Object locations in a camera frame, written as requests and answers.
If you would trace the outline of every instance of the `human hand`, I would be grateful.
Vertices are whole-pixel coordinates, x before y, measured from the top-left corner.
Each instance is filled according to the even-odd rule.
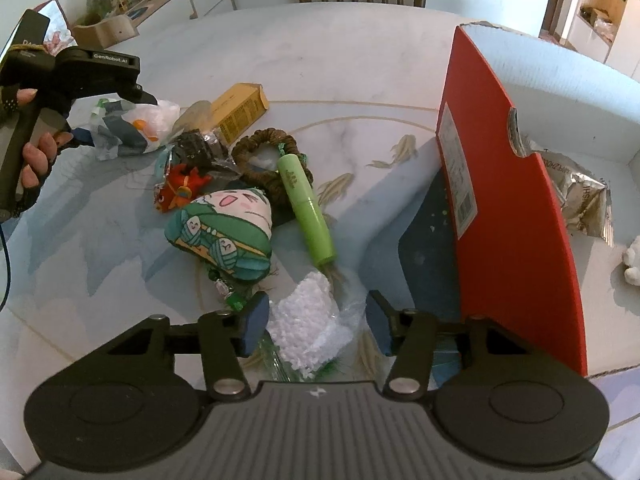
[[[16,94],[18,106],[24,106],[33,101],[36,92],[33,89],[18,90]],[[59,132],[55,136],[46,133],[40,137],[37,147],[30,142],[24,145],[22,157],[27,165],[20,174],[20,182],[24,189],[38,187],[41,184],[38,177],[44,177],[49,173],[50,164],[56,160],[58,147],[69,142],[71,138],[72,135],[67,132]]]

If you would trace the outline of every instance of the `gold fish pattern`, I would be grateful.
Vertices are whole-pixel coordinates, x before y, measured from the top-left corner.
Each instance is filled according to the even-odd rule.
[[[238,362],[240,363],[242,370],[251,370],[252,368],[257,368],[264,362],[262,358],[262,351],[257,348],[255,349],[255,352],[246,359],[238,358]]]
[[[369,330],[363,330],[358,338],[358,354],[356,361],[366,381],[374,381],[382,362],[382,353]]]
[[[344,195],[353,182],[353,178],[353,173],[345,173],[318,186],[318,205],[329,204]]]
[[[324,221],[326,222],[328,227],[331,227],[337,222],[337,220],[334,217],[332,217],[329,213],[322,213],[322,216],[324,217]]]
[[[322,266],[320,272],[322,272],[329,280],[329,285],[331,285],[331,292],[334,295],[334,298],[340,298],[344,292],[343,285],[347,282],[347,279],[344,277],[343,273],[340,272],[340,269],[338,269],[335,264],[327,264]]]
[[[367,164],[367,167],[370,166],[372,168],[380,168],[381,170],[387,170],[388,168],[392,168],[393,164],[389,162],[385,162],[384,160],[372,160],[371,164]]]
[[[400,142],[392,147],[391,151],[394,152],[392,164],[401,164],[402,162],[408,161],[412,156],[418,154],[418,151],[415,149],[415,136],[410,134],[402,136]]]

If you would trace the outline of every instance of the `fingernail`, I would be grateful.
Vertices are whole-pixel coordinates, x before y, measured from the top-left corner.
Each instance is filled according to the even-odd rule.
[[[16,95],[18,101],[20,102],[24,102],[24,101],[30,101],[31,99],[33,99],[36,96],[36,93],[38,91],[36,89],[33,88],[25,88],[23,90],[18,90],[18,93]]]

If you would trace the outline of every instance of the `green plush toy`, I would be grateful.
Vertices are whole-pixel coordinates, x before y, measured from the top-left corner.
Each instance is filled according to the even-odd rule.
[[[201,196],[174,213],[164,235],[223,277],[257,283],[271,266],[271,205],[258,189]]]

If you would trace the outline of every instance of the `white plastic bag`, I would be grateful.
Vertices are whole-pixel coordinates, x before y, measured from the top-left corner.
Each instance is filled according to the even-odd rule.
[[[136,105],[125,100],[100,99],[92,110],[89,130],[100,160],[141,155],[167,144],[180,116],[170,101]]]
[[[355,338],[359,322],[351,309],[338,309],[326,276],[310,272],[290,296],[271,304],[261,349],[274,379],[316,380]]]

